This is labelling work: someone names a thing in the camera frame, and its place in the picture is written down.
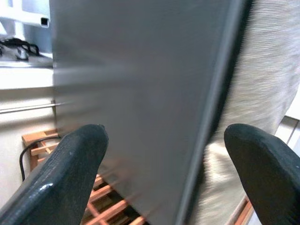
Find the metal sheet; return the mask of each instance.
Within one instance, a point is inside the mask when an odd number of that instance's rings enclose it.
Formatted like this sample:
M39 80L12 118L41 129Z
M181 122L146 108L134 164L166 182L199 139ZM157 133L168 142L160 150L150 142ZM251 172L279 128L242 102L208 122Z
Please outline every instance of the metal sheet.
M61 134L104 124L101 173L151 224L180 225L242 0L52 0Z

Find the wooden crate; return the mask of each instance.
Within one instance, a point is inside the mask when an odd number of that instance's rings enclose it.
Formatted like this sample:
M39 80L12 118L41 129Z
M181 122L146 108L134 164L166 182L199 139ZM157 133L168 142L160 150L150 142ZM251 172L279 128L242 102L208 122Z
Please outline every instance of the wooden crate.
M27 146L38 139L52 136L57 136L56 129L22 135L22 140ZM45 155L51 154L58 144L59 140L55 143L46 140L30 149L30 171L45 159ZM146 221L97 174L81 224L143 225Z

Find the black cable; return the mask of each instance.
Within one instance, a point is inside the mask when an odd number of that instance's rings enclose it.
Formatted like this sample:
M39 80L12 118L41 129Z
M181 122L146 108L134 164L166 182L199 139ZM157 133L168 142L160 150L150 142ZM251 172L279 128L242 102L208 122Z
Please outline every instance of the black cable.
M28 149L32 148L34 145L36 145L37 143L41 142L41 141L45 141L45 140L49 140L49 139L58 139L60 138L59 136L52 136L52 137L44 137L41 139L38 139L36 141L34 141L33 143L31 143L30 145L28 145L20 154L20 170L21 170L21 174L22 174L22 181L25 180L25 172L24 172L24 167L23 167L23 155L25 154L25 152L27 152Z

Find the gas stove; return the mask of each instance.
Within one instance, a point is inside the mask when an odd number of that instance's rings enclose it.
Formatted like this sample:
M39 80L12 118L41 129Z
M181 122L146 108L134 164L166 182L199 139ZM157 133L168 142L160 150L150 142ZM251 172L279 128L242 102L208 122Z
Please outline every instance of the gas stove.
M30 44L17 38L0 40L0 65L36 65L38 67L52 67L52 59L43 56L35 44Z

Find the beige fabric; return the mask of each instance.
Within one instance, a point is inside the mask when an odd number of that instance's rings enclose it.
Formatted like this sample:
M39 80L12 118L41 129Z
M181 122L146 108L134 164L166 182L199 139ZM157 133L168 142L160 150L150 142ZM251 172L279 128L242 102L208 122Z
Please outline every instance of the beige fabric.
M300 1L255 1L219 128L206 148L197 225L226 224L245 194L224 130L247 123L274 134L296 94L299 65Z

